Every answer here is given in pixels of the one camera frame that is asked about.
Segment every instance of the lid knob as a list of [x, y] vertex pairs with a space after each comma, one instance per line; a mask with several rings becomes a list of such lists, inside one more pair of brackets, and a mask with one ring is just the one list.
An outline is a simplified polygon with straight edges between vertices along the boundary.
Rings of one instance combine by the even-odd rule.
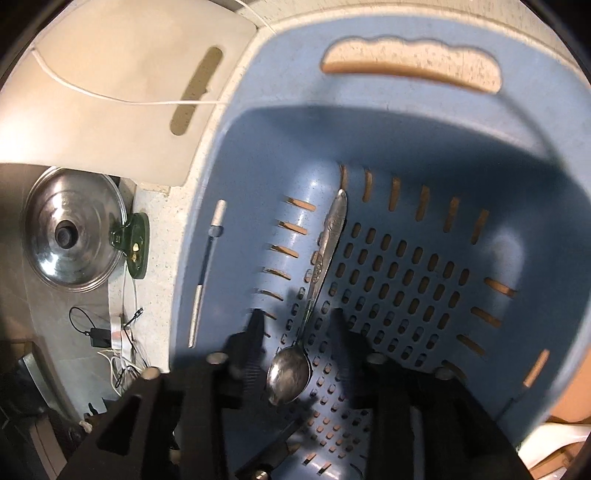
[[64, 250], [72, 248], [78, 241], [78, 229], [69, 220], [62, 220], [56, 226], [56, 242]]

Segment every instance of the blue laundry basket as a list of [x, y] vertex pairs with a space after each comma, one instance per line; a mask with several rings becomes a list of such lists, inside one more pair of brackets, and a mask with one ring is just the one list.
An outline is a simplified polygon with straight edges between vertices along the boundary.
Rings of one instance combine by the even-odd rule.
[[[424, 80], [326, 75], [346, 37], [429, 38], [498, 62], [496, 95]], [[329, 310], [407, 368], [453, 370], [517, 444], [545, 415], [589, 343], [591, 96], [546, 52], [471, 25], [356, 17], [267, 42], [219, 126], [187, 227], [171, 367], [219, 349], [249, 312], [267, 313], [265, 359], [302, 320], [324, 216], [339, 187], [347, 223], [306, 332], [314, 374], [271, 407], [264, 379], [225, 414], [229, 467], [290, 420], [300, 449], [275, 478], [360, 478], [371, 411], [348, 407], [327, 338]], [[208, 230], [226, 200], [189, 330]], [[395, 452], [392, 457], [395, 467]]]

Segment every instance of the green lid handle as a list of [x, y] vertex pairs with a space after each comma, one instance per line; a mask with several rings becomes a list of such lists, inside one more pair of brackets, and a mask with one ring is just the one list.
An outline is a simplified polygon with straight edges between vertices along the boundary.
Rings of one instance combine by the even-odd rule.
[[132, 213], [125, 225], [113, 228], [109, 242], [127, 257], [127, 269], [131, 278], [141, 280], [148, 267], [150, 222], [143, 212]]

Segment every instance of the spoon handle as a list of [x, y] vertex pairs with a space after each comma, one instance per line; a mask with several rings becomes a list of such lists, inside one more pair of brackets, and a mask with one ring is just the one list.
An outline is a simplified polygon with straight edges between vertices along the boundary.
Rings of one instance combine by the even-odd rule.
[[301, 341], [304, 336], [306, 324], [312, 316], [312, 311], [320, 295], [320, 290], [324, 284], [324, 279], [330, 267], [330, 262], [335, 254], [336, 246], [339, 243], [340, 234], [345, 226], [345, 218], [347, 217], [347, 194], [344, 190], [339, 189], [335, 199], [330, 205], [330, 210], [324, 219], [324, 229], [320, 237], [320, 248], [312, 270], [312, 278], [310, 279], [310, 288], [306, 297], [306, 308], [304, 310], [304, 319], [302, 320], [300, 330], [298, 331], [295, 342]]

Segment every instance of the spoon bowl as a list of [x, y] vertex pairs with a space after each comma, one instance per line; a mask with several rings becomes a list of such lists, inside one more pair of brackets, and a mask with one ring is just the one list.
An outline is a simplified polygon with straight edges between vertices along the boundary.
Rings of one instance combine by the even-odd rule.
[[279, 351], [267, 372], [269, 402], [272, 405], [294, 401], [306, 388], [312, 366], [299, 343]]

